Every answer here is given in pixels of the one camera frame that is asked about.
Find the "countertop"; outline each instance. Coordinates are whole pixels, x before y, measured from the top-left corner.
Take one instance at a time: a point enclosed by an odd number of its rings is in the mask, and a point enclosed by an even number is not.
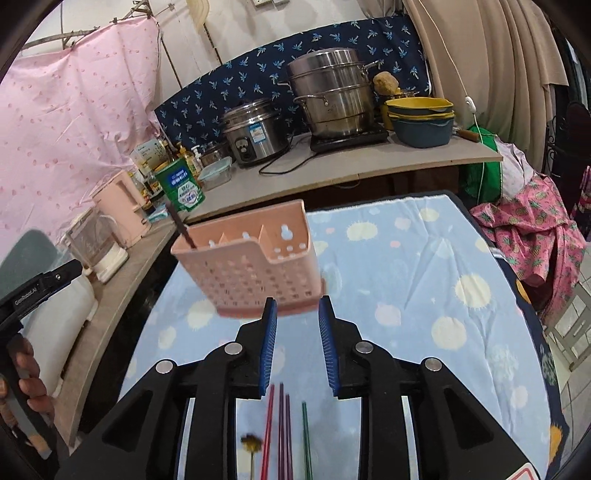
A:
[[[174,233],[172,220],[152,226],[129,248],[129,259],[105,285],[93,284],[98,309],[75,344],[61,391],[55,400],[56,427],[68,445],[74,445],[82,410],[100,359],[140,282]]]
[[[265,171],[289,170],[311,155],[310,135],[295,137],[291,150]],[[317,155],[285,175],[259,175],[261,166],[235,168],[231,181],[205,192],[203,203],[184,221],[195,223],[266,200],[347,181],[423,168],[501,160],[502,157],[490,148],[458,137],[452,137],[443,147],[419,149],[408,147],[391,135],[389,141],[382,144]]]

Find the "soap bottle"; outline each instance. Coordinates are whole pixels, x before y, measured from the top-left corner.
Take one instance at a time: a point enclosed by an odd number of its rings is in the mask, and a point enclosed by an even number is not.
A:
[[[199,151],[199,145],[191,147],[191,151],[193,152],[193,155],[195,155],[195,163],[199,166],[201,170],[203,170],[203,163],[201,162],[201,152]]]
[[[199,164],[196,162],[195,155],[193,155],[193,152],[187,150],[181,142],[178,142],[177,145],[178,157],[185,159],[185,161],[187,162],[187,166],[191,171],[191,174],[195,179],[197,179],[202,169],[199,168]]]

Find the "red chopstick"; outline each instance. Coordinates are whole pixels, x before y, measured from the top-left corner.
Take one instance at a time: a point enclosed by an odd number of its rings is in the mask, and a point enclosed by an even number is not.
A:
[[[273,397],[275,394],[275,385],[271,385],[269,392],[269,403],[267,405],[267,420],[265,423],[265,439],[262,445],[262,468],[261,480],[267,480],[269,474],[269,451],[271,450],[271,426],[273,423]]]

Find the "electric stove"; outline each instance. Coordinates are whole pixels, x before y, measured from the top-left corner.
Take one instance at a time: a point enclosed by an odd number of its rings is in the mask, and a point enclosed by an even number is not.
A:
[[[310,140],[310,150],[314,153],[327,153],[344,148],[360,147],[362,145],[371,145],[374,143],[385,142],[390,135],[380,124],[374,124],[366,132],[350,135],[341,138],[318,138],[312,135]]]

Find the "sponge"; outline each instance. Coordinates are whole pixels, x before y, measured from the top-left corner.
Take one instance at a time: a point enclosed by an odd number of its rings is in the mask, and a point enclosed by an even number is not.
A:
[[[399,90],[398,80],[390,72],[380,72],[374,77],[375,91],[379,95],[395,95]]]

